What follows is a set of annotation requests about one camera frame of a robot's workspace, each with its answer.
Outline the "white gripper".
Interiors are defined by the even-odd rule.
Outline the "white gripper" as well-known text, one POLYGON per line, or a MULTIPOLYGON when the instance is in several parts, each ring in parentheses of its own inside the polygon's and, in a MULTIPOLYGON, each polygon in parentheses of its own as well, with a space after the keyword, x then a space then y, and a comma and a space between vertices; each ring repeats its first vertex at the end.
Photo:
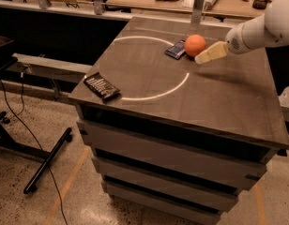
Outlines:
POLYGON ((218 41, 195 56, 197 64, 204 64, 220 59, 228 54, 248 53, 251 51, 251 37, 253 31, 245 23, 232 28, 226 35, 225 41, 218 41))

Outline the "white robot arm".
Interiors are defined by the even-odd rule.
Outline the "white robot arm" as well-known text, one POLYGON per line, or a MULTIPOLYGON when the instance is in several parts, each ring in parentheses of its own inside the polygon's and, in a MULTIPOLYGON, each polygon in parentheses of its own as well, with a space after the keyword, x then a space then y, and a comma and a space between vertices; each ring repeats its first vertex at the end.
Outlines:
POLYGON ((275 0, 265 13, 232 28, 224 41, 218 41, 195 56, 197 64, 260 48, 289 45, 289 0, 275 0))

